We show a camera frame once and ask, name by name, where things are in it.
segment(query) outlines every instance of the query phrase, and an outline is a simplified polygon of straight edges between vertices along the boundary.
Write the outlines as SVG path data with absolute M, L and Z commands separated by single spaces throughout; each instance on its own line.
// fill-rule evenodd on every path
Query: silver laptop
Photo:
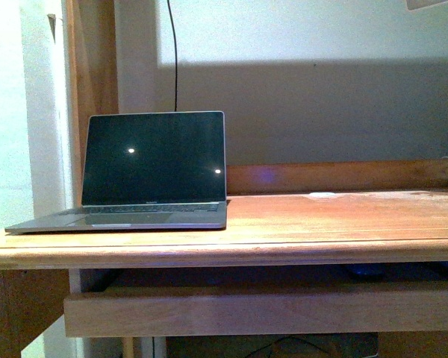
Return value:
M 81 207 L 5 231 L 224 228 L 224 113 L 92 116 L 82 190 Z

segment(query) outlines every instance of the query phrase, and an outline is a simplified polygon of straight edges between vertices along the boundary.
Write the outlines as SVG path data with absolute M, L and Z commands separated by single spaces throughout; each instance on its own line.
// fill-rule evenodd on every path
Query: wooden drawer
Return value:
M 378 283 L 340 266 L 127 270 L 64 308 L 71 337 L 448 330 L 448 281 L 416 264 Z

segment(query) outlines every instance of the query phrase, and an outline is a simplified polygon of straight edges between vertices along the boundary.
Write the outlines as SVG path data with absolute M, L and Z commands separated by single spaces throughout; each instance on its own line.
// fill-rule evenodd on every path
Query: wall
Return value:
M 0 227 L 33 218 L 18 0 L 0 1 Z
M 172 110 L 165 1 L 116 2 L 122 113 Z M 229 164 L 448 155 L 448 3 L 171 1 L 179 110 L 224 110 Z

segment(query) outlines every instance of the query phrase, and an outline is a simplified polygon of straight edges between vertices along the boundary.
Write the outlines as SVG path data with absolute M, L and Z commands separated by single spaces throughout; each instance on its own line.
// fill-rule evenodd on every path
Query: wooden desk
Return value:
M 0 231 L 0 269 L 72 269 L 72 280 L 81 282 L 72 281 L 73 294 L 65 301 L 70 336 L 448 330 L 446 280 L 355 285 L 323 275 L 305 286 L 121 283 L 86 293 L 89 284 L 80 272 L 93 271 L 76 269 L 448 260 L 448 191 L 229 199 L 226 230 L 20 236 Z

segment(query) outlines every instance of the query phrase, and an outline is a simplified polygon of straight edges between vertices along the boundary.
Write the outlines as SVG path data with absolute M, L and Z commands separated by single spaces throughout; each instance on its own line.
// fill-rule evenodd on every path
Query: laptop screen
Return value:
M 83 205 L 225 200 L 222 112 L 92 116 Z

